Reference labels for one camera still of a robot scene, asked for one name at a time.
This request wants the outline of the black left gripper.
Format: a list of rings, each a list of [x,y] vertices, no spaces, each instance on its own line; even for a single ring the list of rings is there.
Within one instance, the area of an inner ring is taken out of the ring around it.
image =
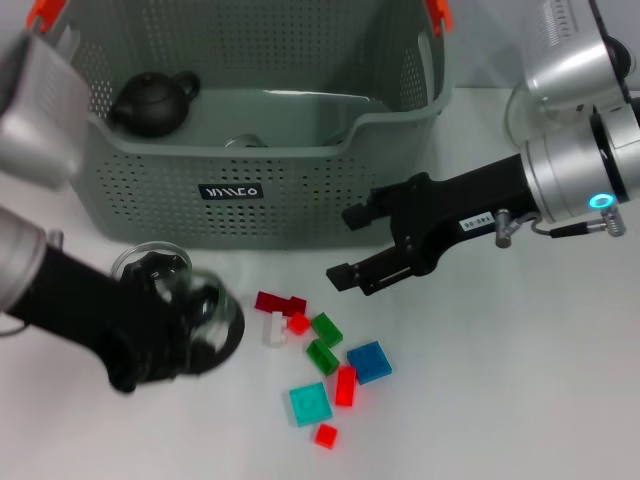
[[[189,334],[174,307],[53,247],[7,313],[93,352],[124,394],[188,369]]]

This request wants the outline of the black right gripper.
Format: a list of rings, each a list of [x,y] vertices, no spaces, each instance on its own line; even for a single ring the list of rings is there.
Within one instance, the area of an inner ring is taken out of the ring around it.
[[[390,215],[395,246],[355,264],[331,267],[326,276],[339,292],[359,288],[370,296],[409,277],[428,275],[454,245],[496,230],[494,222],[463,227],[463,221],[499,210],[512,218],[538,211],[519,155],[443,181],[419,173],[372,189],[365,203],[344,209],[342,219],[355,231]]]

